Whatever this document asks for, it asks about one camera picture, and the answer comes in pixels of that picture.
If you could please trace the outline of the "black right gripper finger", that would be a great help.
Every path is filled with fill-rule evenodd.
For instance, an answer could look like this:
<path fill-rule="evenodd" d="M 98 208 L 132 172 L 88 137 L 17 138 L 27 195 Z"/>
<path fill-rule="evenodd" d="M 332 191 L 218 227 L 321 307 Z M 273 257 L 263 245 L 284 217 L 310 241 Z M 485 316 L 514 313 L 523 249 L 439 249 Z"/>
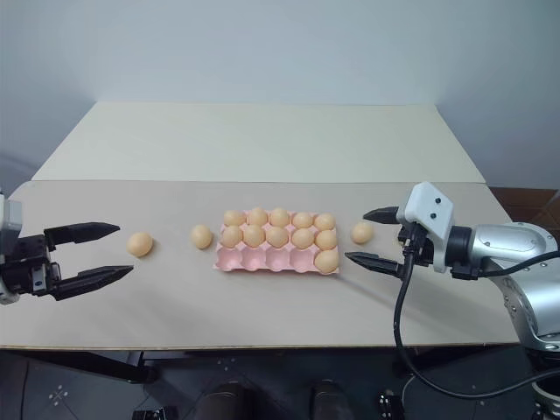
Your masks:
<path fill-rule="evenodd" d="M 400 221 L 397 219 L 398 210 L 398 206 L 380 207 L 365 213 L 362 219 L 380 224 L 399 225 Z"/>
<path fill-rule="evenodd" d="M 366 252 L 346 252 L 345 257 L 366 270 L 392 277 L 402 277 L 405 269 L 403 264 L 381 258 L 377 254 L 370 254 Z"/>

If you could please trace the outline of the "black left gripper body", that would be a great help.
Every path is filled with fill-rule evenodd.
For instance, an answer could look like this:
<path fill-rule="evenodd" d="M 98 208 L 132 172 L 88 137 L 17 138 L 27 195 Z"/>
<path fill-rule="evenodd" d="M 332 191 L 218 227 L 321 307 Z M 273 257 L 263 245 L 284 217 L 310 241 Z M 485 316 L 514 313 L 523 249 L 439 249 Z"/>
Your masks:
<path fill-rule="evenodd" d="M 60 266 L 51 261 L 56 249 L 46 234 L 20 238 L 1 262 L 1 300 L 18 301 L 24 294 L 57 297 Z"/>

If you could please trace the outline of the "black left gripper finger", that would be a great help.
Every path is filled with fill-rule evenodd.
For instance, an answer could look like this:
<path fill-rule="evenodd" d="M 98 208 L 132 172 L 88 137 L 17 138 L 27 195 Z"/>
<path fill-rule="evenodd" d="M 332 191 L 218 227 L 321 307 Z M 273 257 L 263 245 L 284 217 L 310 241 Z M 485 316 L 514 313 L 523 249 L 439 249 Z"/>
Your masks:
<path fill-rule="evenodd" d="M 48 249 L 54 251 L 57 245 L 96 241 L 119 230 L 119 226 L 105 222 L 84 222 L 45 229 L 44 237 Z"/>
<path fill-rule="evenodd" d="M 134 267 L 132 265 L 122 265 L 104 266 L 81 271 L 74 277 L 56 283 L 53 287 L 53 297 L 57 301 L 60 301 L 97 291 L 117 282 L 133 269 Z"/>

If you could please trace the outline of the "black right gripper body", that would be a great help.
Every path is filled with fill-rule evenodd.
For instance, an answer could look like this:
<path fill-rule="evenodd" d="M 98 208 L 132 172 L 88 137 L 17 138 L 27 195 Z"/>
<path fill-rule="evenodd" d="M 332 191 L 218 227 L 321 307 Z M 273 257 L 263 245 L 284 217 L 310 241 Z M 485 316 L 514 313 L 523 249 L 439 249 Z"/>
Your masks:
<path fill-rule="evenodd" d="M 427 229 L 419 223 L 402 225 L 397 240 L 402 245 L 402 254 L 406 261 L 410 260 L 423 267 L 433 264 L 434 246 L 427 235 Z"/>

